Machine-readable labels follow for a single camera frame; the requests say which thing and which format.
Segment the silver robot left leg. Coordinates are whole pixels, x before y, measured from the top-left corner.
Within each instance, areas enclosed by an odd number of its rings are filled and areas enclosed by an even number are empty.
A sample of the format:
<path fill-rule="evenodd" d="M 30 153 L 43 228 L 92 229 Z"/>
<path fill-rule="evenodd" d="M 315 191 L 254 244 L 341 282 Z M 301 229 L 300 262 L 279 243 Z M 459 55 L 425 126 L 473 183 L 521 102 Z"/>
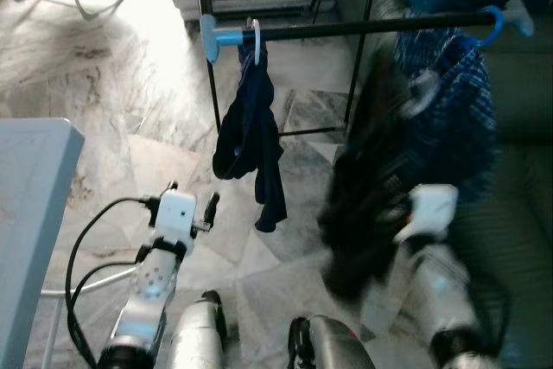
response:
<path fill-rule="evenodd" d="M 168 369 L 226 369 L 226 317 L 216 290 L 183 309 L 171 338 Z"/>

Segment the white plastic hanger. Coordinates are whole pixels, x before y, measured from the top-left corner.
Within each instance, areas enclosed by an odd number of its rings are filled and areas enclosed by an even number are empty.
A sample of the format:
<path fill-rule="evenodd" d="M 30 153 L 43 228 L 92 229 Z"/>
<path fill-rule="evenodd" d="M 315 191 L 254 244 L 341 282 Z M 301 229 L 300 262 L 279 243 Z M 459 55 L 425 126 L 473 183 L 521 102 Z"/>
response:
<path fill-rule="evenodd" d="M 252 29 L 253 33 L 253 64 L 259 65 L 261 61 L 262 46 L 264 45 L 264 40 L 262 40 L 262 29 L 260 26 L 260 21 L 257 18 L 248 18 L 246 20 L 246 26 L 249 29 Z"/>

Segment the silver robot right leg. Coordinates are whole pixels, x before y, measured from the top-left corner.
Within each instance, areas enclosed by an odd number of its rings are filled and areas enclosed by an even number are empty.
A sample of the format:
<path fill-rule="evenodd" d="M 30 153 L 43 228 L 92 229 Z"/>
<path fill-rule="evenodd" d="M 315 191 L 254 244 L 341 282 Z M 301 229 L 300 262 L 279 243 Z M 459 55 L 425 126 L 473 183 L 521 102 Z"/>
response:
<path fill-rule="evenodd" d="M 287 369 L 376 369 L 353 331 L 328 316 L 294 318 L 287 348 Z"/>

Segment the dark brown garment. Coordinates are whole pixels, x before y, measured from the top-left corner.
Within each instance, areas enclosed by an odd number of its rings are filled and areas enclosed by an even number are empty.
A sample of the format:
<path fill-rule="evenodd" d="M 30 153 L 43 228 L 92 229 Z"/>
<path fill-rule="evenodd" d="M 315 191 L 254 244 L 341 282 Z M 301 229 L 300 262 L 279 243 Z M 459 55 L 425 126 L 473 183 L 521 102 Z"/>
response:
<path fill-rule="evenodd" d="M 383 276 L 408 211 L 400 105 L 410 94 L 399 76 L 392 50 L 377 49 L 317 218 L 331 252 L 321 279 L 339 302 L 358 302 L 371 279 Z"/>

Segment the white plastic box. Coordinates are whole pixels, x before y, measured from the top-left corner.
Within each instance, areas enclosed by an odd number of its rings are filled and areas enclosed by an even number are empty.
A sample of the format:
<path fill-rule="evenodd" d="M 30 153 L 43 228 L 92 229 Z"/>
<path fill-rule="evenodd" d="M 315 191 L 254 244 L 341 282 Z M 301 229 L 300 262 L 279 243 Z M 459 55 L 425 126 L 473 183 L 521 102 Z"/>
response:
<path fill-rule="evenodd" d="M 170 0 L 178 9 L 182 21 L 186 24 L 196 24 L 202 15 L 199 0 Z"/>

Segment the black metal clothes rack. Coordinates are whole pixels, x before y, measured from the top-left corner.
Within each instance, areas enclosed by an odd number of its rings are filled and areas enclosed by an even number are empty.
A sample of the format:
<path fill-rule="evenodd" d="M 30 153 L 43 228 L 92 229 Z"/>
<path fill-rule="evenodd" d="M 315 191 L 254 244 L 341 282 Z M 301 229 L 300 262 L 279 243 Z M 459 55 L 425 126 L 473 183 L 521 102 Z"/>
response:
<path fill-rule="evenodd" d="M 207 61 L 208 84 L 213 104 L 214 128 L 219 132 L 222 115 L 219 107 L 218 88 L 214 77 L 216 64 L 222 48 L 235 48 L 245 42 L 253 41 L 252 29 L 219 29 L 218 18 L 213 16 L 213 0 L 199 0 L 202 12 L 199 18 L 199 34 Z M 499 7 L 505 14 L 505 25 L 512 25 L 521 35 L 530 37 L 536 33 L 536 23 L 522 0 L 508 0 Z M 473 27 L 493 25 L 490 16 L 479 12 L 429 15 L 424 17 L 403 17 L 395 20 L 363 20 L 356 22 L 328 22 L 327 24 L 309 24 L 301 26 L 276 27 L 262 29 L 262 41 L 312 40 L 312 38 L 390 33 L 414 32 L 420 29 L 439 29 L 440 27 Z"/>

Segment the navy blue garment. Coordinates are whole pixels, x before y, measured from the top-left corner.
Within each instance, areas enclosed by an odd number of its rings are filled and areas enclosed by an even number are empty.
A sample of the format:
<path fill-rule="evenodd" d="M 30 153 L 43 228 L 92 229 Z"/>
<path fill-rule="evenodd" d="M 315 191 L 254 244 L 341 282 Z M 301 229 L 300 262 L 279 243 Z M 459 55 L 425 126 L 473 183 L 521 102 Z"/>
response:
<path fill-rule="evenodd" d="M 256 173 L 254 200 L 262 210 L 254 227 L 272 233 L 287 219 L 287 201 L 279 168 L 280 130 L 271 109 L 274 85 L 268 74 L 268 50 L 262 42 L 240 45 L 238 62 L 236 96 L 221 121 L 211 168 L 221 180 Z"/>

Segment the blue plastic hanger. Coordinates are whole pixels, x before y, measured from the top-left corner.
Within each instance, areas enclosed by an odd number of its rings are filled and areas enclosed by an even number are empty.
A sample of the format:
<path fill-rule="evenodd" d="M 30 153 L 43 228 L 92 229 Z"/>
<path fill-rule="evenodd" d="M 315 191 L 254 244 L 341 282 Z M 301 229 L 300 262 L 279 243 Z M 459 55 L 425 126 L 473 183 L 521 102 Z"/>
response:
<path fill-rule="evenodd" d="M 493 19 L 493 29 L 491 29 L 485 37 L 475 40 L 475 45 L 477 45 L 478 48 L 486 48 L 486 46 L 489 46 L 498 40 L 498 37 L 502 33 L 503 26 L 505 26 L 506 19 L 505 14 L 503 14 L 503 10 L 494 5 L 482 7 L 482 9 L 479 10 L 479 13 L 490 16 Z"/>

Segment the silver robot leg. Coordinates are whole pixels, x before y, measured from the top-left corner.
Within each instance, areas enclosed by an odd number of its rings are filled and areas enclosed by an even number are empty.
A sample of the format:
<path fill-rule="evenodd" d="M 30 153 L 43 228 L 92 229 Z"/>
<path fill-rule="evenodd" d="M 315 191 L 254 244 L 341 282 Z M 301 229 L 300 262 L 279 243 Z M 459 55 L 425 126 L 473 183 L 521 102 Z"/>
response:
<path fill-rule="evenodd" d="M 328 316 L 294 318 L 287 348 L 287 369 L 376 369 L 353 331 Z"/>
<path fill-rule="evenodd" d="M 216 290 L 183 309 L 171 338 L 168 369 L 226 369 L 226 317 Z"/>

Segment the dark green sofa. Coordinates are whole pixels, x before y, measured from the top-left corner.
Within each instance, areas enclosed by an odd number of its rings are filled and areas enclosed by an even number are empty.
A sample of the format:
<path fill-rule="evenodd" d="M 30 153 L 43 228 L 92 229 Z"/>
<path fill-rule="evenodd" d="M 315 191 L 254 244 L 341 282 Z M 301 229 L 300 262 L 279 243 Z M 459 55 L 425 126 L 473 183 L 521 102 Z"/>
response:
<path fill-rule="evenodd" d="M 474 305 L 503 369 L 552 369 L 549 214 L 538 207 L 550 196 L 548 167 L 538 162 L 548 153 L 540 143 L 510 145 L 505 160 L 495 159 L 482 198 L 462 204 L 458 196 L 445 239 L 471 278 Z M 390 289 L 408 324 L 392 334 L 390 314 L 365 311 L 376 338 L 364 347 L 376 369 L 437 369 L 412 318 L 412 295 L 400 294 L 406 278 L 392 275 L 395 247 L 388 269 L 368 286 Z"/>

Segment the blue plaid shirt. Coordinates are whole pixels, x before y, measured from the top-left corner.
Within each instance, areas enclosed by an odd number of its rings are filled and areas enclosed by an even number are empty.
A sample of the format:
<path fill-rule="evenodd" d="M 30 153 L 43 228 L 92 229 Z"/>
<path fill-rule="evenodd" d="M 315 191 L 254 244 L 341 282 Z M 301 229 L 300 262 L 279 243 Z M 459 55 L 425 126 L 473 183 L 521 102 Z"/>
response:
<path fill-rule="evenodd" d="M 410 188 L 449 184 L 462 204 L 486 194 L 497 159 L 493 84 L 475 38 L 459 29 L 422 29 L 397 37 L 392 61 L 407 84 L 423 69 L 442 78 L 434 104 L 417 117 L 404 117 L 402 167 Z"/>

